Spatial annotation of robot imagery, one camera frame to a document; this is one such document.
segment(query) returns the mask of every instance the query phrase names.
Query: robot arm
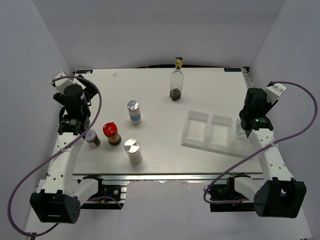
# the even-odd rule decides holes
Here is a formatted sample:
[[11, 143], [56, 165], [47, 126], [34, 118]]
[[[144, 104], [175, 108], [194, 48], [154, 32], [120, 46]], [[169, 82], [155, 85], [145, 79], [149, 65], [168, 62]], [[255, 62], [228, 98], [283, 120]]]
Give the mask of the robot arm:
[[[54, 154], [74, 141], [90, 124], [88, 103], [97, 92], [84, 84], [85, 89], [69, 79], [54, 84], [60, 93], [53, 98], [64, 106], [60, 111]], [[81, 205], [98, 192], [95, 179], [83, 179], [76, 187], [72, 186], [72, 175], [83, 142], [81, 138], [54, 158], [40, 192], [32, 193], [30, 204], [41, 222], [74, 224], [79, 218]]]
[[[255, 150], [275, 141], [273, 126], [266, 113], [278, 102], [286, 88], [275, 84], [261, 88], [249, 88], [240, 112], [241, 126]], [[297, 217], [306, 194], [306, 186], [296, 181], [285, 165], [276, 145], [258, 155], [263, 173], [261, 187], [250, 177], [236, 177], [234, 190], [253, 202], [260, 217]]]

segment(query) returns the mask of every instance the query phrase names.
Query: white tray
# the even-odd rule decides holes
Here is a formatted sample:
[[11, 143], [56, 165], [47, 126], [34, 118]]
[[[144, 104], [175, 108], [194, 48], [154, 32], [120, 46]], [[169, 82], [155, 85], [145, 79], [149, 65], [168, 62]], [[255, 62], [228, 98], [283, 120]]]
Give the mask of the white tray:
[[182, 146], [244, 158], [254, 152], [240, 119], [196, 110], [186, 116]]

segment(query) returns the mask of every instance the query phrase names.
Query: red-capped jar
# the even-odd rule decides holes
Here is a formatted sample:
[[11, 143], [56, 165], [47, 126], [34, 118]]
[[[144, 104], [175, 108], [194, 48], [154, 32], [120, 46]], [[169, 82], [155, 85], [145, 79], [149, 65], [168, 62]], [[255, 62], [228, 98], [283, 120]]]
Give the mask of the red-capped jar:
[[121, 142], [121, 136], [118, 133], [118, 128], [113, 122], [109, 122], [104, 125], [102, 130], [111, 145], [116, 146]]

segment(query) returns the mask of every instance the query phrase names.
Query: wall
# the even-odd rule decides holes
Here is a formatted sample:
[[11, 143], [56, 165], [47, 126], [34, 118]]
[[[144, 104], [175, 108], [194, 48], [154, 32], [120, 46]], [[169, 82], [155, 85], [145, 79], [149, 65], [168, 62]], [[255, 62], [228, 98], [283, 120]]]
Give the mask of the wall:
[[[253, 81], [265, 87], [269, 81], [292, 81], [308, 88], [320, 103], [320, 1], [287, 0], [265, 39], [251, 70]], [[312, 100], [289, 86], [269, 116], [276, 138], [300, 131], [313, 115]], [[305, 134], [280, 144], [285, 163], [307, 194], [303, 210], [310, 231], [320, 239], [319, 229], [319, 116]]]
[[249, 66], [285, 0], [33, 0], [72, 70]]
[[[13, 240], [21, 235], [9, 224], [7, 202], [18, 181], [51, 153], [59, 106], [49, 81], [69, 67], [31, 0], [3, 1], [0, 32], [0, 235]], [[16, 194], [12, 211], [21, 228], [30, 194], [45, 171], [31, 176]]]

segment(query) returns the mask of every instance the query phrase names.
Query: glass bottle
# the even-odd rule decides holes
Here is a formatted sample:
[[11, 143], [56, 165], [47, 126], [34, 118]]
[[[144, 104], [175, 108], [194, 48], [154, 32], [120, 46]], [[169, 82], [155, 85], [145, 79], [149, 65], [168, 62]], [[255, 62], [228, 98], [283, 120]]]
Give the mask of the glass bottle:
[[171, 73], [170, 82], [170, 98], [176, 101], [181, 98], [182, 85], [184, 83], [184, 75], [181, 71], [183, 64], [182, 57], [176, 57], [175, 70]]

